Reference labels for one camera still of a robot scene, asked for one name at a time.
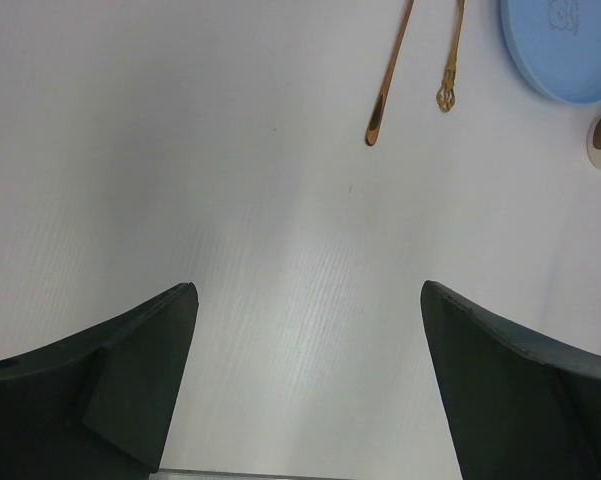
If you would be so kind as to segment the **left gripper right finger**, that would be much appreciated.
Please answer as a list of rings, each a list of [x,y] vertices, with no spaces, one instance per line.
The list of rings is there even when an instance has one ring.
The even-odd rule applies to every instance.
[[[426,281],[426,340],[465,479],[601,479],[601,356]]]

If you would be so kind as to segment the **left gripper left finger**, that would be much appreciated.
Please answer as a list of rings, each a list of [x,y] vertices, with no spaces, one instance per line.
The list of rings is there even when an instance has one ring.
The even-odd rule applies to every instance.
[[[180,283],[0,360],[0,479],[147,479],[161,463],[196,324]]]

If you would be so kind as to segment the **rose gold fork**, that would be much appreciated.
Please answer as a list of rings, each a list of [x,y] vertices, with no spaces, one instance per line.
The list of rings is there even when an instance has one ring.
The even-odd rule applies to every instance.
[[[365,131],[364,140],[365,144],[369,147],[373,147],[376,144],[379,137],[381,122],[383,119],[392,78],[396,68],[396,63],[403,42],[403,38],[406,33],[406,28],[411,16],[411,12],[413,10],[413,6],[414,0],[409,0],[405,4],[404,12],[393,43],[391,55],[385,70],[380,90],[374,103],[374,108]]]

